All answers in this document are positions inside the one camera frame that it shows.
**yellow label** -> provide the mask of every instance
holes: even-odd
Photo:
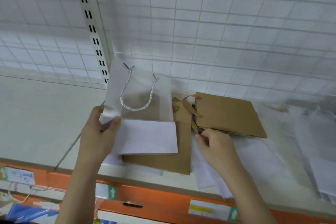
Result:
[[[213,213],[213,209],[198,205],[190,205],[189,210],[199,211],[199,212],[205,212],[205,213]]]

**twisted rope handle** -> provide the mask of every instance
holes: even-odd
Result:
[[[126,82],[126,84],[125,84],[125,86],[124,86],[124,88],[123,88],[123,90],[121,91],[121,94],[120,94],[120,102],[121,102],[121,104],[122,104],[123,107],[125,107],[126,109],[128,109],[128,110],[130,110],[130,111],[141,111],[141,110],[143,110],[143,109],[146,109],[146,108],[149,106],[149,104],[151,103],[151,101],[152,101],[153,91],[154,91],[154,86],[155,86],[155,83],[157,82],[158,79],[157,79],[157,78],[155,77],[155,75],[153,74],[153,76],[154,76],[154,78],[155,78],[155,81],[154,81],[154,83],[153,83],[152,90],[150,91],[150,97],[149,97],[148,103],[145,104],[145,105],[144,105],[143,107],[141,107],[141,108],[131,108],[131,107],[129,107],[128,105],[126,105],[126,104],[124,103],[124,91],[126,90],[126,88],[127,88],[127,86],[128,86],[128,83],[129,83],[130,80],[131,80],[132,71],[133,71],[134,66],[132,66],[131,68],[129,68],[125,63],[124,63],[124,65],[125,65],[125,66],[127,67],[127,69],[129,70],[129,73],[128,73],[128,80],[127,80],[127,82]]]

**handwritten label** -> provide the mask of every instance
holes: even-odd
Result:
[[[10,182],[35,185],[34,172],[11,167],[0,167],[1,179]]]

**paper gift bag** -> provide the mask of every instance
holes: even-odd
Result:
[[[250,101],[196,92],[196,124],[238,135],[267,138]]]
[[[101,123],[121,116],[112,154],[177,153],[170,79],[114,60]]]
[[[189,175],[191,157],[191,112],[182,102],[173,102],[178,154],[123,155],[123,162]]]

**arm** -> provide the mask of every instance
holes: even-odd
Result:
[[[202,135],[209,139],[209,146],[196,135],[199,149],[231,191],[242,223],[276,223],[252,176],[243,167],[230,136],[212,129],[204,130]]]
[[[103,109],[104,106],[93,108],[82,129],[77,162],[55,224],[93,222],[98,171],[103,160],[111,152],[121,125],[120,117],[116,117],[109,127],[102,131],[99,117]]]

